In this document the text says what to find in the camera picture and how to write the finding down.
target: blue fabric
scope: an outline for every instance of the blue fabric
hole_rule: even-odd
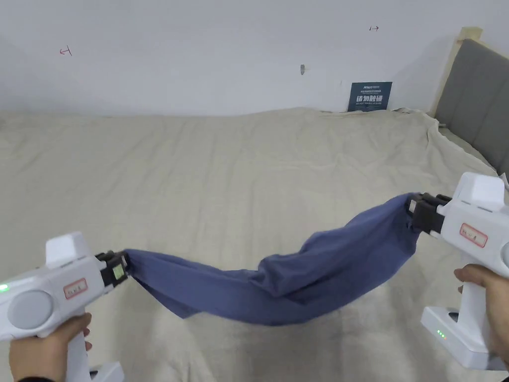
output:
[[[312,235],[293,255],[272,255],[258,270],[219,270],[161,253],[126,250],[131,275],[186,318],[208,312],[286,325],[338,309],[390,279],[415,253],[408,195],[362,212],[343,228]]]

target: gray upholstered headboard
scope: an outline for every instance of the gray upholstered headboard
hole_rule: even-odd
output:
[[[435,115],[509,174],[509,60],[465,40],[453,63]]]

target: red-bordered label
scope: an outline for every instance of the red-bordered label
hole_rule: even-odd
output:
[[[476,246],[484,248],[486,243],[488,242],[488,236],[483,234],[481,231],[469,226],[466,223],[463,223],[460,228],[460,235],[465,239],[470,240]]]
[[[64,287],[64,294],[66,299],[71,299],[73,297],[78,296],[80,293],[85,292],[89,286],[87,285],[87,281],[83,279],[79,279],[74,283],[66,285]]]

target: bed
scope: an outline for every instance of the bed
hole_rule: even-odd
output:
[[[509,94],[508,61],[479,37],[470,28],[458,38],[431,112],[437,119],[407,109],[0,113],[0,279],[40,265],[45,241],[75,230],[95,253],[140,248],[254,268],[395,195],[451,195],[465,171],[509,173],[509,111],[499,103]],[[496,86],[484,76],[506,80]],[[89,358],[120,360],[128,381],[500,381],[506,373],[463,369],[420,326],[424,306],[459,304],[458,262],[422,235],[386,284],[278,328],[208,314],[181,320],[131,281],[90,306]],[[10,378],[7,353],[0,344],[2,380]]]

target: white wall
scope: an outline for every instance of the white wall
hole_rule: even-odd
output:
[[[509,1],[493,1],[490,19],[485,25],[482,40],[487,42],[492,48],[509,57]]]
[[[5,1],[0,110],[344,111],[354,81],[394,81],[389,107],[428,110],[462,26],[507,35],[504,2]]]

